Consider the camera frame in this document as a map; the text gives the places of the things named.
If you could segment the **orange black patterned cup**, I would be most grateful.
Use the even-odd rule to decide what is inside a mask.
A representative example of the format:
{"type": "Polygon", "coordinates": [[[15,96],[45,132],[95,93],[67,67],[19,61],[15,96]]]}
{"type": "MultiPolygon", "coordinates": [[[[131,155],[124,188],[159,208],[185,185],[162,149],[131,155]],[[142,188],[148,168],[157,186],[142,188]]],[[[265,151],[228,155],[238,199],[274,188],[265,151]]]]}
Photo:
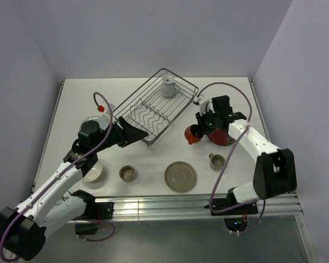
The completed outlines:
{"type": "Polygon", "coordinates": [[[189,145],[195,144],[202,140],[202,139],[195,138],[193,136],[193,125],[190,125],[189,127],[186,128],[186,130],[184,132],[184,137],[187,140],[189,145]]]}

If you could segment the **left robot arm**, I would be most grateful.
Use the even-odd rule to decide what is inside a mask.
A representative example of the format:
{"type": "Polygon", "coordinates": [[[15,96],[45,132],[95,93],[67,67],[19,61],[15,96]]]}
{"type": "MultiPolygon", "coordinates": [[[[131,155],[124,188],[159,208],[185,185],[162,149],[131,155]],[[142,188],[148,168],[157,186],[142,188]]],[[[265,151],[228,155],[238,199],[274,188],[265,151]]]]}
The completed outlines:
{"type": "Polygon", "coordinates": [[[95,197],[75,191],[65,204],[58,200],[70,187],[85,177],[98,161],[97,153],[113,145],[126,147],[148,136],[148,132],[130,125],[123,117],[101,129],[97,121],[85,121],[56,172],[25,201],[0,212],[0,257],[4,251],[16,259],[31,260],[43,248],[46,239],[75,218],[90,220],[96,212],[95,197]]]}

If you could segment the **light blue ceramic mug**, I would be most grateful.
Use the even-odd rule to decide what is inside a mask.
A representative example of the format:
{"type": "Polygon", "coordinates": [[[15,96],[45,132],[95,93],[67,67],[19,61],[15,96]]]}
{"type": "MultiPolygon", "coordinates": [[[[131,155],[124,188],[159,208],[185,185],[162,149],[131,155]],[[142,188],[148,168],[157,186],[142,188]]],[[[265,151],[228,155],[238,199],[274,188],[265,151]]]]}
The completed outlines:
{"type": "Polygon", "coordinates": [[[180,87],[176,84],[172,75],[164,75],[160,85],[161,95],[165,98],[172,98],[180,91],[180,87]]]}

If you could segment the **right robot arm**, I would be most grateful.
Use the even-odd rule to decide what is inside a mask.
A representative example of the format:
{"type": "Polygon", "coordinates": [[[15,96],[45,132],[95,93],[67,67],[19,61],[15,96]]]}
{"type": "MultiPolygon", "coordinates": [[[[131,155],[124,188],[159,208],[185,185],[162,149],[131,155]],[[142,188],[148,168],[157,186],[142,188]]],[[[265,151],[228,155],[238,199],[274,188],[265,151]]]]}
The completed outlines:
{"type": "Polygon", "coordinates": [[[194,99],[199,107],[195,114],[197,124],[190,127],[190,143],[201,140],[216,130],[224,131],[240,144],[255,162],[253,179],[232,188],[227,195],[226,207],[231,213],[239,213],[247,202],[266,200],[297,188],[293,152],[280,149],[249,124],[241,112],[234,112],[227,95],[207,98],[200,95],[194,99]]]}

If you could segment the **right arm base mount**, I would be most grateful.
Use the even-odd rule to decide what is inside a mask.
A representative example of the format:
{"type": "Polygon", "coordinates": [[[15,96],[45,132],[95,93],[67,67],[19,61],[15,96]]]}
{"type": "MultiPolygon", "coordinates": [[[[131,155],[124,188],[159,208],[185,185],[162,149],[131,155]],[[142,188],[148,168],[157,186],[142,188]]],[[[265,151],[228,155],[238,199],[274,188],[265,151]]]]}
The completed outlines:
{"type": "Polygon", "coordinates": [[[224,219],[225,227],[234,233],[240,233],[247,230],[248,216],[258,214],[256,202],[250,203],[237,203],[232,198],[214,198],[212,201],[212,210],[224,212],[214,213],[210,212],[211,216],[237,216],[237,218],[224,219]]]}

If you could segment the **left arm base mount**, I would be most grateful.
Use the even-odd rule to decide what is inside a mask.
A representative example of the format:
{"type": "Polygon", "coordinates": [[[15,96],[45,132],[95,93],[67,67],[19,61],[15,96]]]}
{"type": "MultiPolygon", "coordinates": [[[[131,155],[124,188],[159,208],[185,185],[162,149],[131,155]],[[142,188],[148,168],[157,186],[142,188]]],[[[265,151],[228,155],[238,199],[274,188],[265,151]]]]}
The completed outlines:
{"type": "Polygon", "coordinates": [[[116,226],[110,220],[113,217],[114,202],[96,203],[90,216],[78,218],[77,221],[86,220],[85,222],[75,222],[75,234],[85,240],[97,241],[106,240],[116,233],[116,226]],[[104,238],[92,239],[91,236],[108,233],[104,238]]]}

